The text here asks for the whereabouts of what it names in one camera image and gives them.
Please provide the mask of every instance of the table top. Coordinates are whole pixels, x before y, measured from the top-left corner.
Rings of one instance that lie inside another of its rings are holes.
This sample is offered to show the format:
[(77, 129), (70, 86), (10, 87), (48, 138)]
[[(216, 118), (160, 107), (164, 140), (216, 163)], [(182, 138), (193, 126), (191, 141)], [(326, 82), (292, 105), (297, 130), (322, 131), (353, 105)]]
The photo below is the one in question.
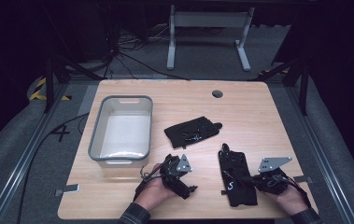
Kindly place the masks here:
[[(216, 98), (213, 91), (221, 91)], [(235, 81), (184, 80), (105, 80), (101, 81), (92, 103), (77, 156), (67, 185), (79, 184), (78, 192), (65, 193), (58, 210), (63, 219), (119, 218), (133, 200), (141, 182), (139, 168), (101, 168), (88, 154), (94, 123), (102, 100), (108, 95), (147, 95), (153, 101), (150, 172), (165, 156), (185, 154), (192, 172), (181, 177), (187, 186), (198, 186), (187, 200), (172, 198), (151, 211), (152, 219), (164, 218), (278, 218), (287, 217), (269, 198), (257, 193), (258, 205), (232, 208), (224, 189), (218, 162), (223, 143), (246, 154), (251, 175), (265, 157), (292, 157), (281, 169), (290, 177), (303, 175), (290, 139), (278, 115), (266, 84)], [(223, 127), (218, 135), (186, 149), (173, 149), (164, 129), (205, 116)], [(308, 193), (306, 183), (301, 187)]]

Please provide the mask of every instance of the black glove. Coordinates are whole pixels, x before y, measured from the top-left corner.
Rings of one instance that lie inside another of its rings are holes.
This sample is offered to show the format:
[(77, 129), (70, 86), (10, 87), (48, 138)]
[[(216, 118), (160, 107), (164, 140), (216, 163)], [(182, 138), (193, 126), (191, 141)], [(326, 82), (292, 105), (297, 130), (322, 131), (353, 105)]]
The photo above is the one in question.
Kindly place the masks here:
[(164, 130), (167, 137), (171, 140), (173, 148), (183, 147), (205, 140), (211, 136), (217, 135), (221, 123), (212, 123), (205, 117), (193, 119), (183, 123), (176, 124)]
[(218, 154), (220, 171), (231, 207), (239, 204), (257, 205), (256, 190), (252, 183), (252, 177), (243, 152), (233, 152), (227, 144), (222, 145)]

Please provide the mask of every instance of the gray carpet floor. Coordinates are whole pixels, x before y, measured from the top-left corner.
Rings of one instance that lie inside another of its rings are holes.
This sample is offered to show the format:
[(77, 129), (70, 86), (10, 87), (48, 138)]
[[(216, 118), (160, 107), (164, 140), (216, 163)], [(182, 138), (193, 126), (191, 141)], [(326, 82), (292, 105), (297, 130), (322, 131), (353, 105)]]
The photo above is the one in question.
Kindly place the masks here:
[[(140, 62), (149, 65), (147, 68), (130, 58), (117, 56), (108, 69), (95, 73), (107, 78), (168, 78), (165, 74), (181, 76), (198, 80), (236, 80), (245, 81), (254, 78), (261, 70), (271, 69), (271, 61), (288, 32), (289, 27), (252, 27), (248, 33), (245, 50), (251, 65), (251, 71), (244, 72), (239, 62), (234, 41), (241, 31), (235, 29), (186, 29), (177, 33), (177, 53), (175, 69), (166, 70), (168, 51), (167, 35), (159, 35), (156, 41), (147, 44), (142, 49), (131, 49), (123, 53), (134, 57)], [(131, 48), (133, 45), (121, 45)], [(96, 65), (97, 62), (83, 64), (85, 67)], [(312, 179), (309, 183), (319, 215), (326, 223), (354, 223), (346, 220), (343, 209), (337, 203), (330, 187), (329, 179), (319, 165), (313, 140), (307, 134), (302, 122), (300, 111), (296, 109), (295, 98), (291, 97), (298, 92), (299, 85), (294, 88), (284, 88), (280, 82), (284, 75), (277, 75), (267, 81), (275, 100), (279, 115), (285, 125), (296, 156), (301, 163), (305, 176)], [(27, 90), (27, 97), (33, 92), (36, 83)], [(49, 119), (44, 133), (67, 120), (83, 116), (67, 122), (66, 131), (60, 141), (59, 134), (50, 134), (40, 146), (29, 172), (26, 190), (23, 193), (21, 207), (22, 179), (16, 191), (10, 195), (4, 210), (0, 213), (0, 223), (17, 223), (21, 214), (21, 223), (112, 223), (112, 220), (61, 220), (57, 216), (61, 197), (54, 196), (56, 189), (61, 189), (68, 178), (76, 151), (78, 149), (81, 132), (84, 129), (84, 114), (89, 112), (92, 98), (95, 94), (97, 81), (91, 81), (82, 75), (73, 75), (67, 85), (64, 95), (72, 96), (71, 100), (62, 100), (55, 105), (54, 113)], [(31, 141), (38, 123), (43, 118), (45, 101), (33, 100), (22, 112), (17, 115), (5, 129), (0, 132), (0, 195), (12, 175), (16, 164)], [(350, 209), (354, 214), (354, 160), (342, 136), (338, 132), (326, 106), (322, 103), (316, 90), (315, 83), (309, 83), (307, 95), (307, 117), (319, 142), (321, 150), (338, 180), (340, 188)], [(245, 223), (243, 220), (222, 220), (221, 223)], [(276, 223), (291, 223), (286, 219), (276, 220)]]

